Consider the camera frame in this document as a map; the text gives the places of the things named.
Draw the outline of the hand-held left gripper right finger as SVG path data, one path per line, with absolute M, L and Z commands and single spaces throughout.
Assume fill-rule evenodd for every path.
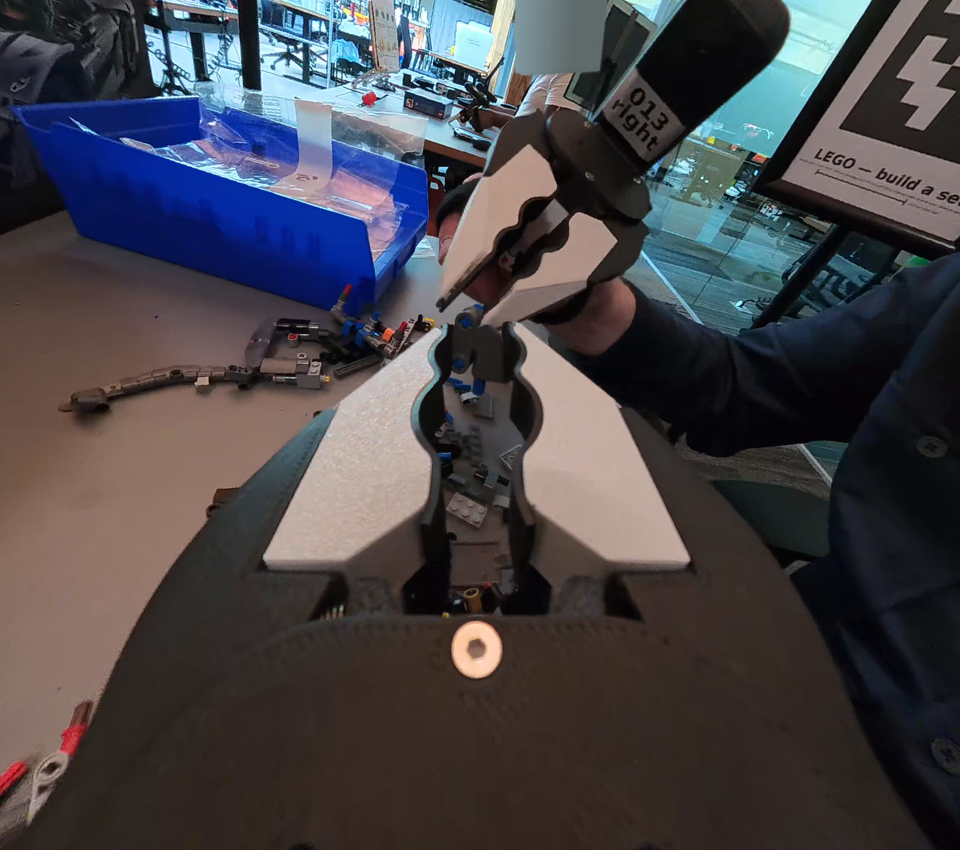
M 563 597 L 602 602 L 622 574 L 675 573 L 691 557 L 631 424 L 633 417 L 520 324 L 510 420 L 522 436 L 509 507 L 510 613 L 546 613 Z

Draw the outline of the blue bin holding plastic bags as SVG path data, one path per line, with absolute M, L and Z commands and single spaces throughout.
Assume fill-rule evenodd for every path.
M 329 188 L 297 131 L 196 97 L 13 110 L 78 233 L 330 309 L 376 302 L 428 218 L 426 172 L 334 140 Z

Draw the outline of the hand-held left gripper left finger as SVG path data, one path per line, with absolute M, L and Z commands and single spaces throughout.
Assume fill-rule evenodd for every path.
M 450 540 L 433 446 L 446 407 L 450 329 L 437 327 L 332 411 L 262 561 L 272 572 L 326 573 L 351 600 L 385 589 L 408 614 L 443 614 Z

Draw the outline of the lego car chassis assembly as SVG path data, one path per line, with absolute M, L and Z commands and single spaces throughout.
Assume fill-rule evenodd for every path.
M 500 612 L 503 599 L 502 589 L 491 581 L 482 586 L 454 589 L 441 616 L 496 614 Z M 93 700 L 82 700 L 61 733 L 57 749 L 39 759 L 30 756 L 3 768 L 2 848 L 9 848 L 19 838 L 56 791 L 90 727 L 94 709 Z

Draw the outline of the dark grey lego connector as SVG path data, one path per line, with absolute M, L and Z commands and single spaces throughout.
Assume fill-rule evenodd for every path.
M 483 323 L 484 307 L 462 310 L 450 325 L 451 370 L 470 372 L 474 381 L 510 384 L 520 360 L 520 346 L 511 332 Z

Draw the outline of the light grey studded lego plate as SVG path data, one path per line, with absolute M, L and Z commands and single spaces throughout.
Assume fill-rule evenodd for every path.
M 463 495 L 460 492 L 454 492 L 446 504 L 446 513 L 468 527 L 479 530 L 489 513 L 488 506 Z

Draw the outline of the person's right forearm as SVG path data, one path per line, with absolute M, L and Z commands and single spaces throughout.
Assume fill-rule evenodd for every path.
M 703 454 L 809 439 L 849 440 L 941 303 L 933 266 L 851 304 L 727 336 L 631 287 L 632 325 L 579 368 L 622 406 L 662 421 Z

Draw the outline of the person's torso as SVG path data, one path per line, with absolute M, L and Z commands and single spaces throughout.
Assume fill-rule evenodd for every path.
M 958 848 L 958 255 L 790 346 L 816 439 L 846 443 L 829 553 L 800 573 L 860 724 L 930 842 Z

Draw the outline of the person's right hand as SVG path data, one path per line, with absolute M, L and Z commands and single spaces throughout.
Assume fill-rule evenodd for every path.
M 580 312 L 569 321 L 548 325 L 549 334 L 568 350 L 587 358 L 613 347 L 630 328 L 637 313 L 637 298 L 622 278 L 591 288 Z

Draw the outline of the black box orange label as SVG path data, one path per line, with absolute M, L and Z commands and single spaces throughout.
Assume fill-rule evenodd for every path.
M 453 101 L 446 96 L 422 88 L 406 88 L 403 94 L 403 106 L 416 114 L 448 121 L 452 113 Z

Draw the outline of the black display screen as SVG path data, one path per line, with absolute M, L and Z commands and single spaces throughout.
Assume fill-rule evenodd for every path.
M 632 4 L 607 0 L 599 68 L 571 76 L 564 98 L 583 113 L 596 113 L 654 32 L 654 24 Z

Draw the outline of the framed marker poster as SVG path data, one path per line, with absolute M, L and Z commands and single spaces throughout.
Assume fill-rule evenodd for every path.
M 926 259 L 958 249 L 958 28 L 959 0 L 871 0 L 754 186 L 831 227 L 751 328 L 851 233 Z

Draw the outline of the grey lego cylinder bracket assembly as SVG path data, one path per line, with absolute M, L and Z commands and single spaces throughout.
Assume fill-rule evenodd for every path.
M 324 389 L 331 383 L 323 357 L 330 339 L 330 329 L 315 320 L 268 317 L 249 335 L 244 364 L 257 383 Z

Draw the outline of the scattered loose lego pieces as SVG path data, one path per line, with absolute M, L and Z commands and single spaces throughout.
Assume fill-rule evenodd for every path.
M 414 311 L 396 320 L 381 313 L 352 316 L 352 289 L 343 289 L 330 313 L 337 335 L 324 346 L 333 357 L 332 376 L 342 381 L 360 379 L 369 371 L 382 372 L 404 356 L 436 328 L 447 328 L 437 315 Z M 438 460 L 446 503 L 454 492 L 486 505 L 488 514 L 478 536 L 505 533 L 512 489 L 512 463 L 516 437 L 506 419 L 509 393 L 505 386 L 474 381 L 470 372 L 454 374 L 450 367 L 442 386 L 442 421 L 434 427 L 430 443 Z M 469 526 L 448 516 L 457 532 L 452 540 L 466 538 Z

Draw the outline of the background workbench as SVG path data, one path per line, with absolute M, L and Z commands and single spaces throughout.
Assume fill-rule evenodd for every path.
M 488 156 L 486 151 L 474 147 L 467 139 L 457 137 L 455 130 L 465 131 L 465 126 L 450 123 L 450 119 L 461 110 L 457 104 L 453 106 L 448 121 L 431 119 L 406 110 L 403 106 L 405 87 L 393 78 L 390 82 L 396 85 L 396 89 L 383 89 L 366 83 L 354 87 L 351 82 L 320 88 L 288 79 L 285 89 L 291 92 L 295 100 L 330 105 L 341 117 L 359 121 L 364 130 L 380 131 L 400 143 L 420 144 L 421 152 L 434 154 L 442 163 L 459 161 L 472 167 L 483 167 Z M 376 92 L 378 101 L 372 107 L 365 107 L 361 98 L 369 90 Z

